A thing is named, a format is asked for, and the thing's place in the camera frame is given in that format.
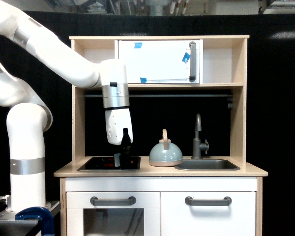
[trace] faucet handle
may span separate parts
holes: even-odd
[[[209,149],[209,144],[208,144],[207,140],[205,140],[204,143],[200,144],[200,150],[201,151],[206,151],[206,154],[207,154],[208,149]]]

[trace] oven door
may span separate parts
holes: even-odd
[[[159,192],[68,192],[68,236],[160,236]]]

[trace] faucet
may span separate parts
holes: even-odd
[[[209,148],[207,140],[204,143],[201,143],[201,139],[199,139],[199,131],[201,130],[201,116],[200,114],[197,114],[195,124],[195,138],[193,139],[191,159],[203,159],[203,157],[201,157],[201,151],[206,151],[207,154]]]

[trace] sink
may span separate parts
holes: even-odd
[[[195,170],[214,170],[214,171],[237,171],[240,168],[228,160],[220,159],[184,159],[184,161],[175,166],[178,170],[195,171]]]

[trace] gray handle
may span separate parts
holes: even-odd
[[[135,197],[129,197],[128,199],[102,199],[97,197],[91,197],[90,203],[93,206],[132,206],[137,199]]]
[[[186,197],[185,203],[190,206],[229,206],[232,199],[225,197],[222,200],[194,200],[192,197]]]
[[[191,55],[190,55],[190,76],[189,81],[196,81],[196,66],[197,66],[197,45],[195,42],[189,43]]]

